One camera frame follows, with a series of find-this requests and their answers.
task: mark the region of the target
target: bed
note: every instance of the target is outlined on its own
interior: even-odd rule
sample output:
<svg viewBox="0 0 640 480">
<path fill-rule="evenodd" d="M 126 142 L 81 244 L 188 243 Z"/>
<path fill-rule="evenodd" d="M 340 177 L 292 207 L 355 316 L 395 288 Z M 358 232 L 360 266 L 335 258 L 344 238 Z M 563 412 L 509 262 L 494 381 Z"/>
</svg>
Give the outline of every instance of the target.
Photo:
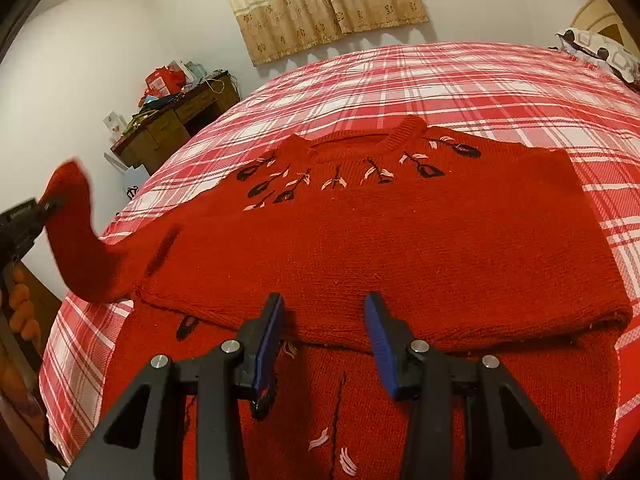
<svg viewBox="0 0 640 480">
<path fill-rule="evenodd" d="M 616 345 L 613 466 L 640 429 L 640 94 L 596 66 L 532 46 L 435 43 L 386 46 L 292 70 L 178 150 L 103 238 L 121 240 L 290 134 L 314 139 L 336 129 L 394 126 L 407 113 L 570 154 L 636 314 Z M 50 436 L 69 462 L 98 423 L 105 371 L 132 310 L 130 302 L 87 304 L 69 294 L 53 325 L 40 388 Z"/>
</svg>

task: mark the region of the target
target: blue gripper pad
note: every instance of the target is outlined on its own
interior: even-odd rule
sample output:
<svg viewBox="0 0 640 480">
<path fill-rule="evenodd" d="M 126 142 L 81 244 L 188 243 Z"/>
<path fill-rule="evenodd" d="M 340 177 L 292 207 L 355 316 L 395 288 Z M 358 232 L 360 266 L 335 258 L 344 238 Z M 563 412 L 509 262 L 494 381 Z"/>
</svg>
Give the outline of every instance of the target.
<svg viewBox="0 0 640 480">
<path fill-rule="evenodd" d="M 264 327 L 264 336 L 260 342 L 255 359 L 255 378 L 253 384 L 254 394 L 260 393 L 268 386 L 273 370 L 273 363 L 278 354 L 280 335 L 284 320 L 284 301 L 279 294 L 270 294 L 265 305 L 269 318 Z"/>
<path fill-rule="evenodd" d="M 379 292 L 367 294 L 364 320 L 380 382 L 389 397 L 398 400 L 401 397 L 399 377 L 404 371 L 406 349 L 414 339 L 414 334 L 406 322 L 391 317 Z"/>
</svg>

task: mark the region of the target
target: curtain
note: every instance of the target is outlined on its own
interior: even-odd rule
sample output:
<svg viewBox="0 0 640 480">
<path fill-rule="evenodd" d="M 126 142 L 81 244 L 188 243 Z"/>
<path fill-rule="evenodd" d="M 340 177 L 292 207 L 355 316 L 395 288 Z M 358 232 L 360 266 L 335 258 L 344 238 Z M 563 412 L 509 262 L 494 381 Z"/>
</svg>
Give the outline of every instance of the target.
<svg viewBox="0 0 640 480">
<path fill-rule="evenodd" d="M 229 0 L 254 65 L 345 34 L 428 21 L 421 0 Z"/>
</svg>

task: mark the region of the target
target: patterned pillowcase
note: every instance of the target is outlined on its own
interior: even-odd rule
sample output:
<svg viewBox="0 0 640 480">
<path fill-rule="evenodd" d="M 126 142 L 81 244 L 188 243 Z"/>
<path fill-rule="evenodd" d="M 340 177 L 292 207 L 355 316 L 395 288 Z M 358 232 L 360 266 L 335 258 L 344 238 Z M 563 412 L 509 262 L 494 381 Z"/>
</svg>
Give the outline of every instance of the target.
<svg viewBox="0 0 640 480">
<path fill-rule="evenodd" d="M 564 28 L 558 32 L 558 38 L 561 50 L 596 64 L 640 89 L 640 59 L 617 41 L 577 28 Z"/>
</svg>

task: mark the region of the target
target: wooden desk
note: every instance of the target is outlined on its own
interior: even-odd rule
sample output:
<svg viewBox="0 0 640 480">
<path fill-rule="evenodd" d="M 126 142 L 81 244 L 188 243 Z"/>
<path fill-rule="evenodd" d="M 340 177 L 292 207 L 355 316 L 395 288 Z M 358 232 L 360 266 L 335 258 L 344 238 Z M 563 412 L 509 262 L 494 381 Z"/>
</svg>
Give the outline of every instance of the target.
<svg viewBox="0 0 640 480">
<path fill-rule="evenodd" d="M 121 137 L 111 151 L 127 166 L 155 173 L 191 136 L 240 101 L 228 72 L 190 90 Z"/>
</svg>

